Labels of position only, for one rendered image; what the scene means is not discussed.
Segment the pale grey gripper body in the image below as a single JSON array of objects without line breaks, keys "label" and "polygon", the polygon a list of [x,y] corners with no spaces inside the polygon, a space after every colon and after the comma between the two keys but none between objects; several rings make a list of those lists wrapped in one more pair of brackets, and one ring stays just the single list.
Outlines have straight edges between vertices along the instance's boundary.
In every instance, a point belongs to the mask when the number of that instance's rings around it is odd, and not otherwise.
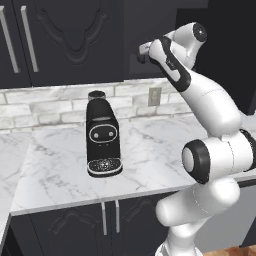
[{"label": "pale grey gripper body", "polygon": [[146,42],[139,46],[139,54],[145,56],[149,53],[151,42]]}]

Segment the tall black cabinet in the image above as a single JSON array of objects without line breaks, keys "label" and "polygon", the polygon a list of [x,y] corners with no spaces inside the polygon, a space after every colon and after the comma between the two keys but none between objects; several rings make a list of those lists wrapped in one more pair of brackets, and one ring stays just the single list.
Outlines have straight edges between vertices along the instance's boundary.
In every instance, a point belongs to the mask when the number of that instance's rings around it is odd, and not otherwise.
[{"label": "tall black cabinet", "polygon": [[207,31],[196,71],[219,83],[246,115],[256,112],[256,0],[178,0],[176,24]]}]

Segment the dark base cabinet door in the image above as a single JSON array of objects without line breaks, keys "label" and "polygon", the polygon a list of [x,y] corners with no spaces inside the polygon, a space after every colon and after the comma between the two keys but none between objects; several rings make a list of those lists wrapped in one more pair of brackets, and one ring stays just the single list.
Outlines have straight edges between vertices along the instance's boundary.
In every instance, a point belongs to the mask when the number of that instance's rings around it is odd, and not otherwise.
[{"label": "dark base cabinet door", "polygon": [[11,228],[24,256],[112,256],[101,203],[13,216]]},{"label": "dark base cabinet door", "polygon": [[155,208],[167,196],[169,193],[119,200],[120,233],[116,233],[115,201],[110,204],[113,256],[155,256],[168,233]]}]

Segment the dark corner base cabinet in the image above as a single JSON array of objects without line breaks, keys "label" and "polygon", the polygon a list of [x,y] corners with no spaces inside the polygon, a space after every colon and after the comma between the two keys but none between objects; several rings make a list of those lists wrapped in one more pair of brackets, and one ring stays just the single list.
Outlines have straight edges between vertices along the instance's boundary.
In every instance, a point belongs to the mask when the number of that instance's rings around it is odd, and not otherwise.
[{"label": "dark corner base cabinet", "polygon": [[12,229],[9,228],[5,242],[4,242],[1,256],[15,256],[15,254],[16,254],[16,244],[14,241]]}]

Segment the black coffee machine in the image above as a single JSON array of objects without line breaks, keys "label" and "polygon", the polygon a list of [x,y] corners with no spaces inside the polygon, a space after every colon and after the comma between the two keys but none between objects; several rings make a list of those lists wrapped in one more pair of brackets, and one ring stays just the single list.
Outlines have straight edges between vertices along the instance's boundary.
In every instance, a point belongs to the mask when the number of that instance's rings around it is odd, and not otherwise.
[{"label": "black coffee machine", "polygon": [[111,177],[123,170],[119,123],[103,91],[88,94],[86,153],[87,171],[92,177]]}]

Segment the grey dishwasher front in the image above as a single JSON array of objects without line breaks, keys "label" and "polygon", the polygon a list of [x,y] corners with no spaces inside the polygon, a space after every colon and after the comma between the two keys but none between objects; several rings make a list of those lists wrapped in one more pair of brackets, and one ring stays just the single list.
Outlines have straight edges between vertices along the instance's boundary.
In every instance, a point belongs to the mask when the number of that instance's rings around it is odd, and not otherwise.
[{"label": "grey dishwasher front", "polygon": [[198,231],[195,243],[202,253],[239,246],[256,217],[256,185],[244,187],[238,202],[210,218]]}]

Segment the dark plain wall cabinet panel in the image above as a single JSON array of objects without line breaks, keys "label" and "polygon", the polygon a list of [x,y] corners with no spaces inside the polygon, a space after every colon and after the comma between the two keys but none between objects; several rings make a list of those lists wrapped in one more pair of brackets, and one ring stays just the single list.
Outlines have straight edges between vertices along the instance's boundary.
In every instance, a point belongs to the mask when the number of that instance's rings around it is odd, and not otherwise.
[{"label": "dark plain wall cabinet panel", "polygon": [[124,79],[159,78],[160,69],[137,59],[138,47],[172,31],[176,0],[124,0]]}]

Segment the grey wall socket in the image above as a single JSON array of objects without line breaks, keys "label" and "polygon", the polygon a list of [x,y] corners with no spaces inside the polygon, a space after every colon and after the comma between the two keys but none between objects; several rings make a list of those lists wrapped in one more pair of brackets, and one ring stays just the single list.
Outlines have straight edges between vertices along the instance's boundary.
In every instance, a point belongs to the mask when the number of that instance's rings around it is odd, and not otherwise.
[{"label": "grey wall socket", "polygon": [[149,106],[159,106],[161,101],[161,87],[155,87],[149,89],[148,94],[148,105]]}]

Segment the dark wall cabinet door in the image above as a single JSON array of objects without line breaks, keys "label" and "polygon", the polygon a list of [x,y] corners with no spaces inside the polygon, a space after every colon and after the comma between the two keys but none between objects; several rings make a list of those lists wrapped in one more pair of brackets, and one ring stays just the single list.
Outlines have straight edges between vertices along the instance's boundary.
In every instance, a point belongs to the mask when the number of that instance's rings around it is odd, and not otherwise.
[{"label": "dark wall cabinet door", "polygon": [[[12,0],[34,87],[123,79],[123,0]],[[20,8],[27,6],[39,72],[32,68]]]},{"label": "dark wall cabinet door", "polygon": [[23,45],[17,25],[17,19],[12,0],[0,0],[0,5],[5,6],[5,17],[8,24],[16,60],[20,72],[14,73],[7,44],[0,22],[0,89],[17,89],[31,86]]}]

